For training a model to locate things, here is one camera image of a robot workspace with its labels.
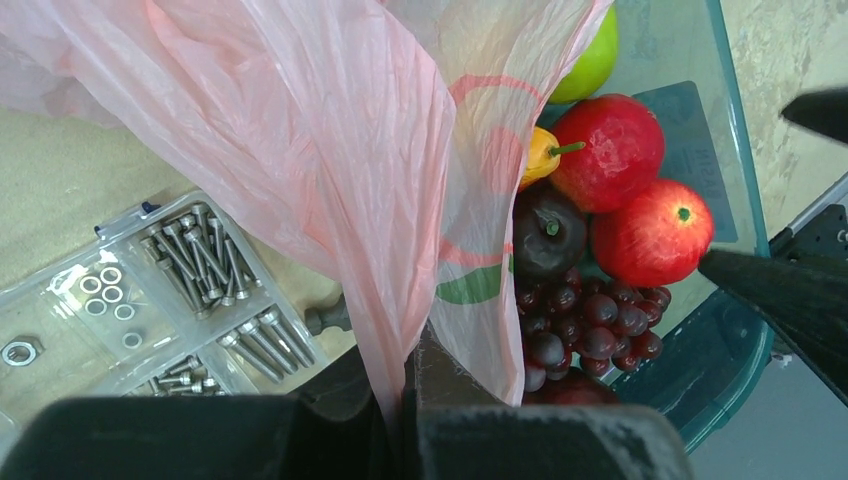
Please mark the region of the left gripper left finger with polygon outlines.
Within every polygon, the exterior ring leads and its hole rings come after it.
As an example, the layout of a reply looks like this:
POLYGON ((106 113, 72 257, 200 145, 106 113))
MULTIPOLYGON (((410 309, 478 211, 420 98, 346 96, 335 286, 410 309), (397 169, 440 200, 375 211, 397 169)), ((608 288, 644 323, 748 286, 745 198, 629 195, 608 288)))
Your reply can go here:
POLYGON ((2 461, 5 479, 394 479, 363 361, 351 348, 286 395, 56 402, 2 461))

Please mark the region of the pink plastic bag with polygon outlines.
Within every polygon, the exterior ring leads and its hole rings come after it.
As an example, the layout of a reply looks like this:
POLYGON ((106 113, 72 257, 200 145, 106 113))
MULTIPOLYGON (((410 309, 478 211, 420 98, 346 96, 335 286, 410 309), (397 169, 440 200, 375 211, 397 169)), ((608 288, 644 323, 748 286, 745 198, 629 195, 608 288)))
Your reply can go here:
POLYGON ((431 324, 521 402, 513 201, 607 1, 5 1, 1 102, 127 127, 338 281, 394 419, 431 324))

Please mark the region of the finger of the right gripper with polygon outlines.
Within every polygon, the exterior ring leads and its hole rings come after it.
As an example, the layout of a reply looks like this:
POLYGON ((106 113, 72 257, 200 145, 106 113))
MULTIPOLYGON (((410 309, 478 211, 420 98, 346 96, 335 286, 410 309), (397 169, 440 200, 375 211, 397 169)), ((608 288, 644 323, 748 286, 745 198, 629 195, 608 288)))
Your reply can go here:
POLYGON ((762 316, 835 396, 847 401, 846 261, 712 249, 698 270, 762 316))
POLYGON ((781 116, 818 135, 847 144, 846 87, 802 93, 783 107, 781 116))

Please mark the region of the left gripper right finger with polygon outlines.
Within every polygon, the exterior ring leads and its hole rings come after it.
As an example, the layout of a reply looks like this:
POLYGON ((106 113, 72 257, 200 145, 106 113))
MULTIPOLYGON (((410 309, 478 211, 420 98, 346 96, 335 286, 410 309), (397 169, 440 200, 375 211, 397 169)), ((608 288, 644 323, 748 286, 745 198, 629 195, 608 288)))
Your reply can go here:
POLYGON ((692 479, 681 438, 637 405, 511 407, 425 327, 407 362, 407 479, 692 479))

